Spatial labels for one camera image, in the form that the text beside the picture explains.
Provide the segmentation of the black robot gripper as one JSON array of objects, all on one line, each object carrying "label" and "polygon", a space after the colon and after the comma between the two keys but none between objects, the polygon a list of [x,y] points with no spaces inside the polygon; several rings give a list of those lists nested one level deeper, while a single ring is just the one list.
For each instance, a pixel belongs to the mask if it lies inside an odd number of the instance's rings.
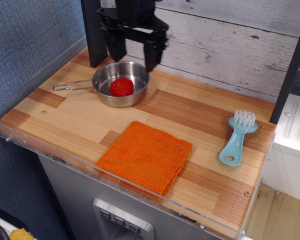
[{"label": "black robot gripper", "polygon": [[111,58],[126,54],[126,39],[143,44],[145,68],[150,73],[161,63],[169,26],[155,16],[155,0],[116,0],[115,7],[101,7],[100,29]]}]

